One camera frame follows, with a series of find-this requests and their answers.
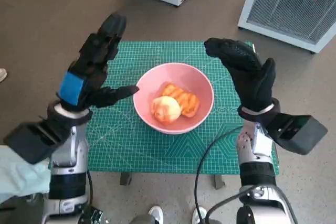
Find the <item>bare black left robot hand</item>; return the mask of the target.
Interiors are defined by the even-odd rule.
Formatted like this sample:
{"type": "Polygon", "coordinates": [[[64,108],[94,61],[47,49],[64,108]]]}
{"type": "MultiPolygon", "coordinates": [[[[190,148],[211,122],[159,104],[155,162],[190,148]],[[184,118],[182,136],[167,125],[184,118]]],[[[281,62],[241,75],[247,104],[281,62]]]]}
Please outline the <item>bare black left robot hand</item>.
{"type": "Polygon", "coordinates": [[[57,97],[61,106],[79,112],[95,106],[112,106],[139,91],[137,86],[117,89],[104,87],[108,76],[108,62],[118,53],[118,45],[125,31],[127,20],[117,13],[111,14],[97,32],[91,33],[65,74],[57,97]]]}

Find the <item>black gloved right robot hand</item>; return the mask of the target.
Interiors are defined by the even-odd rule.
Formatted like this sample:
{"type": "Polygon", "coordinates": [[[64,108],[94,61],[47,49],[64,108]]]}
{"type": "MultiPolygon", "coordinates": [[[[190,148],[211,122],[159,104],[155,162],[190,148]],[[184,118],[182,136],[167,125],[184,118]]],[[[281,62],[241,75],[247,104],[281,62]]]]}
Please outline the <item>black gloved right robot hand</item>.
{"type": "Polygon", "coordinates": [[[209,38],[204,46],[206,54],[220,59],[230,73],[243,107],[259,112],[272,104],[276,77],[274,59],[261,63],[253,48],[239,40],[209,38]]]}

